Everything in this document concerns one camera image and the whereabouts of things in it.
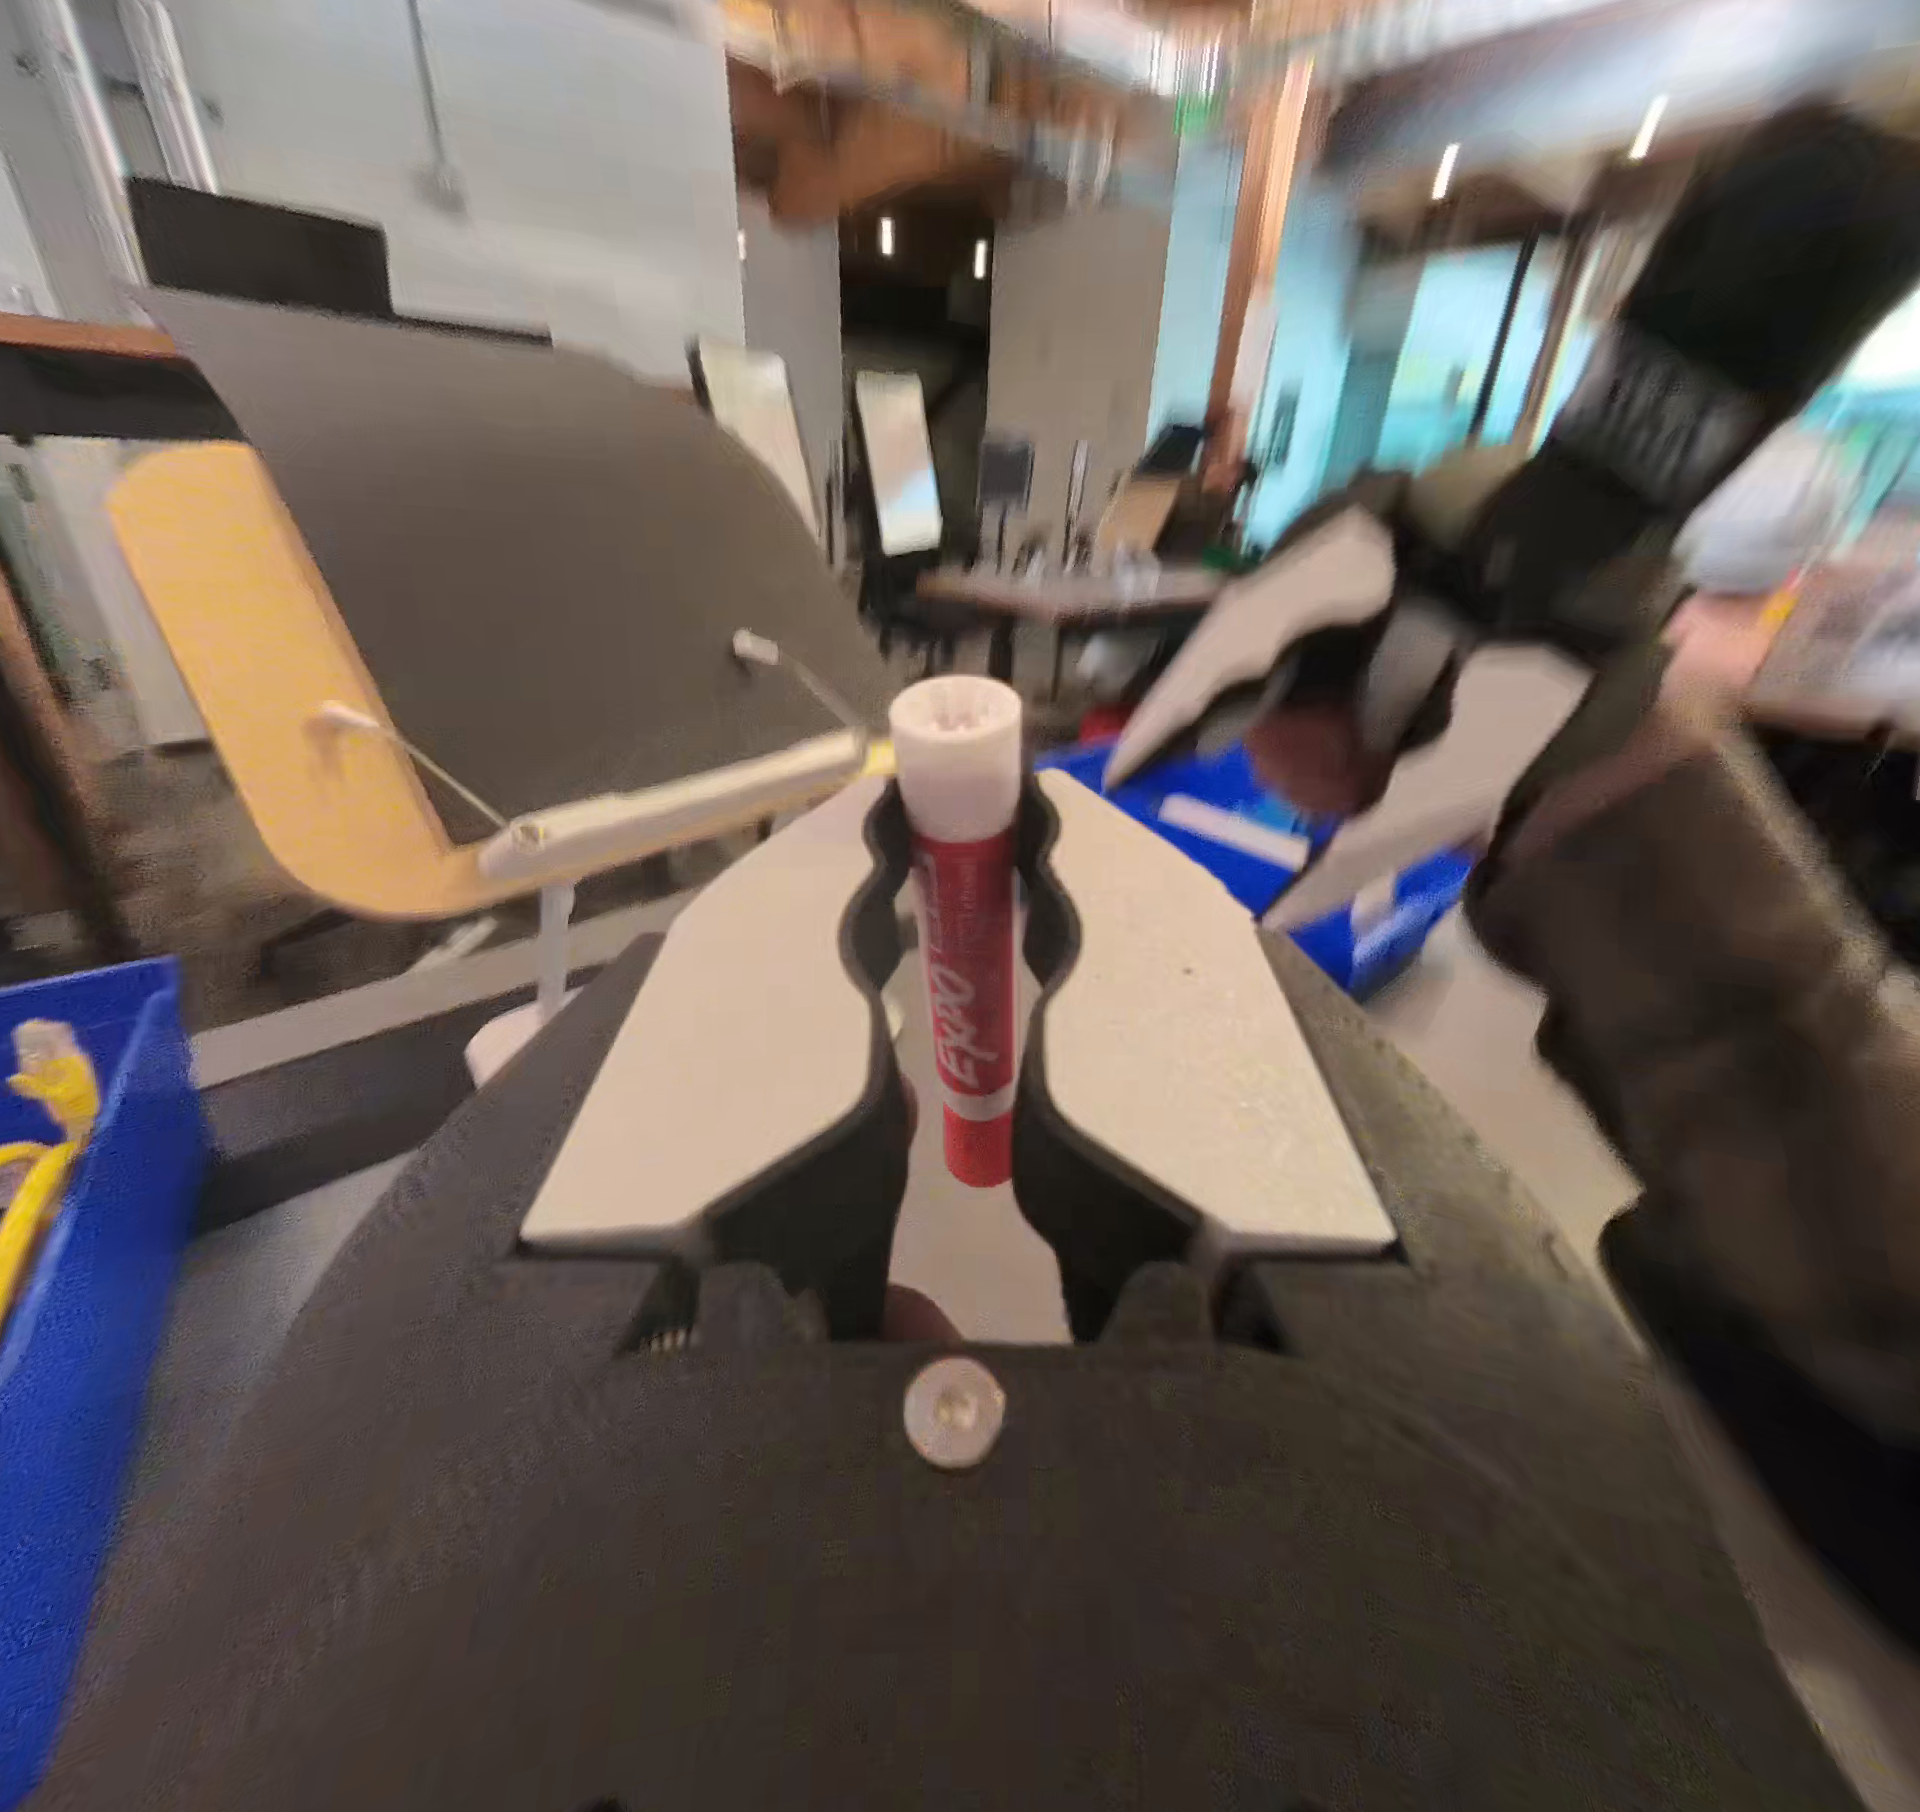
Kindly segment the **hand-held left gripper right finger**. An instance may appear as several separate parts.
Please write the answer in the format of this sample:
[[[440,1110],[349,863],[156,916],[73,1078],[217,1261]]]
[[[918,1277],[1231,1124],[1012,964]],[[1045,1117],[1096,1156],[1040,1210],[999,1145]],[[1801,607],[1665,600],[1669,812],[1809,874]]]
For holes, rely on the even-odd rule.
[[[1066,1331],[1096,1346],[1154,1265],[1190,1270],[1218,1315],[1248,1265],[1397,1261],[1256,916],[1066,771],[1026,773],[1020,879],[1040,1001],[1012,1180]]]

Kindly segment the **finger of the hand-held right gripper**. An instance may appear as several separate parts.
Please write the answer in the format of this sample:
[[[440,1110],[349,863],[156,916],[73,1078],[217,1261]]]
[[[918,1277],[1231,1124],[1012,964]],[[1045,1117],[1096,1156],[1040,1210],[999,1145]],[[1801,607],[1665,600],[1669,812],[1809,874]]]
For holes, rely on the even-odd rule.
[[[1451,687],[1451,725],[1406,753],[1382,797],[1339,827],[1265,932],[1311,927],[1434,851],[1482,841],[1520,773],[1590,694],[1590,668],[1554,647],[1478,647]]]
[[[1225,579],[1113,749],[1113,784],[1185,749],[1239,742],[1292,678],[1292,652],[1335,632],[1377,623],[1397,600],[1397,536],[1347,506],[1287,536],[1261,571]]]

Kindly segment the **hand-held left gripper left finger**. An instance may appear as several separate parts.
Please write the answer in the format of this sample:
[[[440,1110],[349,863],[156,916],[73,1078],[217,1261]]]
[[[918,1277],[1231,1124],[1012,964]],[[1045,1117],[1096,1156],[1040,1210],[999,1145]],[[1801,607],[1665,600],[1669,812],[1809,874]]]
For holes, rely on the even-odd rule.
[[[875,1338],[912,1174],[892,982],[904,807],[860,773],[662,932],[519,1223],[526,1252],[764,1265]]]

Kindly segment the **long blue bin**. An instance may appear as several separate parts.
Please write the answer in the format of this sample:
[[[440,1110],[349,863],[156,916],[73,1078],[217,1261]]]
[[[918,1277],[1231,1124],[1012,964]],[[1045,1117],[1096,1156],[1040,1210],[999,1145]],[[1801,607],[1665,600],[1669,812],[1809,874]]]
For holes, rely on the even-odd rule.
[[[1210,982],[1210,971],[1225,971],[1231,942],[1248,948],[1248,936],[1225,932],[1225,916],[1265,932],[1265,910],[1299,879],[1299,872],[1239,861],[1231,848],[1163,827],[1163,797],[1190,791],[1200,805],[1256,812],[1261,827],[1299,831],[1311,838],[1311,861],[1330,848],[1335,822],[1270,797],[1247,749],[1180,753],[1115,791],[1105,791],[1105,765],[1113,742],[1054,749],[1035,765],[1040,773],[1087,791],[1054,797],[1054,863],[1074,916],[1096,942],[1115,942],[1119,957],[1185,957]],[[1473,851],[1451,848],[1277,936],[1287,936],[1347,996],[1369,1001],[1423,957],[1434,927],[1459,916],[1469,874]]]

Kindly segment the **red and white marker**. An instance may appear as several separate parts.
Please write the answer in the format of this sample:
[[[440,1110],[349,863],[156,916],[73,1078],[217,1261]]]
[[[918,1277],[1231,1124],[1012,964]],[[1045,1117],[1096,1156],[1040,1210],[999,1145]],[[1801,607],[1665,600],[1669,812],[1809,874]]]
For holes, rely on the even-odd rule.
[[[892,697],[887,725],[912,831],[924,1032],[945,1087],[945,1165],[966,1187],[1007,1187],[1020,1053],[1020,697],[985,677],[932,677]]]

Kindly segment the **person's right forearm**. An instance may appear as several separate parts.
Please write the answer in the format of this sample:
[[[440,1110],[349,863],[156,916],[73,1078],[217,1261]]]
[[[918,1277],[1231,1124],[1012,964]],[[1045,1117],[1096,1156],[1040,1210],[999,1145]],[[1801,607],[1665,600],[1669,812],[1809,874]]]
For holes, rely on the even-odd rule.
[[[1469,879],[1638,1199],[1599,1265],[1799,1543],[1920,1644],[1913,982],[1665,639],[1595,666]]]

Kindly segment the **background table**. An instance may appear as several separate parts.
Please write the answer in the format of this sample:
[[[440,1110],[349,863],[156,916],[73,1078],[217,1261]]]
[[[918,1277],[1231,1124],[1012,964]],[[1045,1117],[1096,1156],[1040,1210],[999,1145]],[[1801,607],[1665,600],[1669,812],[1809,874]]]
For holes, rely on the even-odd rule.
[[[1048,632],[1054,652],[1066,636],[1100,632],[1167,632],[1200,617],[1225,591],[1218,571],[1119,571],[1119,573],[985,573],[932,571],[914,579],[912,607],[958,607],[985,632],[985,678],[1014,678],[1014,636]]]

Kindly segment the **white divider strip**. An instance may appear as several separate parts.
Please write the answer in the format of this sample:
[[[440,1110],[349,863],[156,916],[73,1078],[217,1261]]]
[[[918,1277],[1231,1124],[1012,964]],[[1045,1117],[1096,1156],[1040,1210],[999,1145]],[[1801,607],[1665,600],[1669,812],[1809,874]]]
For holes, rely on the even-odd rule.
[[[1200,805],[1190,791],[1163,797],[1163,827],[1200,838],[1200,841],[1218,841],[1218,848],[1231,848],[1239,861],[1277,863],[1277,872],[1311,863],[1311,838],[1261,827],[1256,812],[1231,812],[1231,807]]]

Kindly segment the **white board panel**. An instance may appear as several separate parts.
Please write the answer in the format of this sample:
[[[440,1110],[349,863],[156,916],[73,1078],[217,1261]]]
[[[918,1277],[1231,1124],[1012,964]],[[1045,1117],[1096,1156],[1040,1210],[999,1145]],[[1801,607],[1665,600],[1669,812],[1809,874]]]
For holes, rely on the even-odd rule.
[[[689,373],[705,412],[782,482],[810,540],[826,545],[788,361],[757,346],[697,337],[689,346]]]
[[[945,499],[918,373],[851,368],[851,423],[872,482],[875,551],[932,559],[945,545]]]

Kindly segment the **grey and tan chair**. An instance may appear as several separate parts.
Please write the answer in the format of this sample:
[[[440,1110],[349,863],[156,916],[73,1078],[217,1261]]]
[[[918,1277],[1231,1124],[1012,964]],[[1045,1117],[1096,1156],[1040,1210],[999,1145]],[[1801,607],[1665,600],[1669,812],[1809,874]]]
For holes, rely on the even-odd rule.
[[[757,756],[833,720],[743,677],[791,647],[867,720],[887,668],[782,482],[694,398],[502,337],[192,292],[134,293],[244,438],[166,438],[108,499],[123,561],[268,861],[358,922],[450,922],[450,791],[326,697],[392,720],[502,812]]]

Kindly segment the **deep blue bin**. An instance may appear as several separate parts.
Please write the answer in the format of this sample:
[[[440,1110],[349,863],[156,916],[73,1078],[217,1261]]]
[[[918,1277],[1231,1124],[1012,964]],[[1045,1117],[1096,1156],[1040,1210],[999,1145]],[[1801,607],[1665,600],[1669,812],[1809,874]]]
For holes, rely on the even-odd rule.
[[[4,987],[0,1801],[65,1714],[213,1136],[178,957]]]

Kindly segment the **black monitor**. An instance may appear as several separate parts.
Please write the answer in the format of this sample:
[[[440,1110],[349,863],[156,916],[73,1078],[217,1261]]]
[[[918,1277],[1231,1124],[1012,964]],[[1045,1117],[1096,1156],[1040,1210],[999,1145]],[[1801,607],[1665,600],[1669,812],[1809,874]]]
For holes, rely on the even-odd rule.
[[[392,243],[379,222],[127,180],[137,271],[156,292],[396,319]]]

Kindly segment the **wooden desk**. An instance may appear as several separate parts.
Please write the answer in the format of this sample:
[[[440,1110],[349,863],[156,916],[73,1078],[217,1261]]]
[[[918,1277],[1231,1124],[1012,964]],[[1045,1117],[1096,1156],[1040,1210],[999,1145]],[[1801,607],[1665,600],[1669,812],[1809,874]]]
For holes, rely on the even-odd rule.
[[[200,368],[156,329],[0,319],[4,438],[244,438]]]

